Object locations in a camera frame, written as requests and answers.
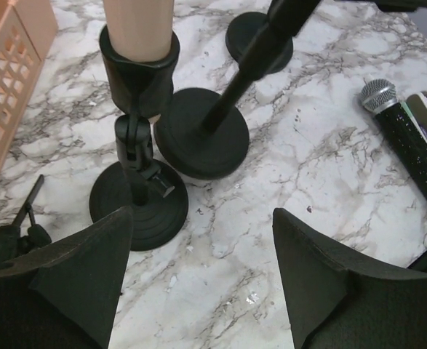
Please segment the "black round-base stand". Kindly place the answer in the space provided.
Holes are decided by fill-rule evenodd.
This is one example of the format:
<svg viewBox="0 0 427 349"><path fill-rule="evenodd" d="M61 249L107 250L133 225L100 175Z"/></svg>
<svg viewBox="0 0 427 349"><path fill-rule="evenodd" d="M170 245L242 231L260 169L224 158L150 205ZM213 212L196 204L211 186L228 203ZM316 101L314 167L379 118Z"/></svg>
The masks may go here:
<svg viewBox="0 0 427 349"><path fill-rule="evenodd" d="M261 78L282 71L293 56L293 42L279 43L262 12L245 12L235 17L226 31L226 47L239 70Z"/></svg>
<svg viewBox="0 0 427 349"><path fill-rule="evenodd" d="M273 37L285 44L297 36L318 5L318 1L277 1L267 13ZM203 88L174 93L154 130L163 157L195 179L216 180L233 173L245 160L250 143L236 104L263 77L238 70L222 94Z"/></svg>
<svg viewBox="0 0 427 349"><path fill-rule="evenodd" d="M172 100L180 42L173 35L168 54L148 63L118 54L108 28L100 32L99 45L111 96L122 115L114 124L118 161L92 186L89 213L97 222L128 206L133 218L131 249L148 251L176 237L188 214L188 192L182 178L153 157L149 121L167 111Z"/></svg>

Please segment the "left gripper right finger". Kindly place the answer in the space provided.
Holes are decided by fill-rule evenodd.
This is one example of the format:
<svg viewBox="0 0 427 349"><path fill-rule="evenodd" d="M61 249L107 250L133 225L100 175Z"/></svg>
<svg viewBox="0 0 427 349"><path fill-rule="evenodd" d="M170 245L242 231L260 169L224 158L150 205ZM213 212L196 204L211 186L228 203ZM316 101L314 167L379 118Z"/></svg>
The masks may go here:
<svg viewBox="0 0 427 349"><path fill-rule="evenodd" d="M369 257L283 208L272 228L295 348L427 348L427 273Z"/></svg>

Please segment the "black tripod mic stand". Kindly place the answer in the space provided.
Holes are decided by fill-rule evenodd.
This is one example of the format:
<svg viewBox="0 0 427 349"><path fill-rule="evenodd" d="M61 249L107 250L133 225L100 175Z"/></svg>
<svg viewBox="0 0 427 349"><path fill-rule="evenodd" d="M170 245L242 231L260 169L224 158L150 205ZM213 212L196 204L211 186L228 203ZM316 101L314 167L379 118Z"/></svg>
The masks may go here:
<svg viewBox="0 0 427 349"><path fill-rule="evenodd" d="M32 207L43 184L41 174L12 223L0 226L0 269L7 266L7 261L52 243L48 232L36 222Z"/></svg>

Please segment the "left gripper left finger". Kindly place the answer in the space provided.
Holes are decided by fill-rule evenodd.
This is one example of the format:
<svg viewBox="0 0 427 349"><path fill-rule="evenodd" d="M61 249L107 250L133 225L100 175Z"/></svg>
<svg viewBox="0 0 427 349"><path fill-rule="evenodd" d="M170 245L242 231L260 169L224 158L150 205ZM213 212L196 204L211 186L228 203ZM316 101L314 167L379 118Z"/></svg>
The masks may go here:
<svg viewBox="0 0 427 349"><path fill-rule="evenodd" d="M0 348L107 348L133 212L0 263Z"/></svg>

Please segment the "beige microphone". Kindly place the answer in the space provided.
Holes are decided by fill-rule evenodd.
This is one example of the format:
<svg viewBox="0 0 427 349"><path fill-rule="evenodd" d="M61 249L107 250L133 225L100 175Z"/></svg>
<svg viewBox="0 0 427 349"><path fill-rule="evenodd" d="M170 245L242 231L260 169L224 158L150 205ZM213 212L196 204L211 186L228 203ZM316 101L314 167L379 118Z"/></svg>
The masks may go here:
<svg viewBox="0 0 427 349"><path fill-rule="evenodd" d="M173 1L104 1L106 27L100 50L115 105L129 113L134 97L150 124L171 100L179 55Z"/></svg>

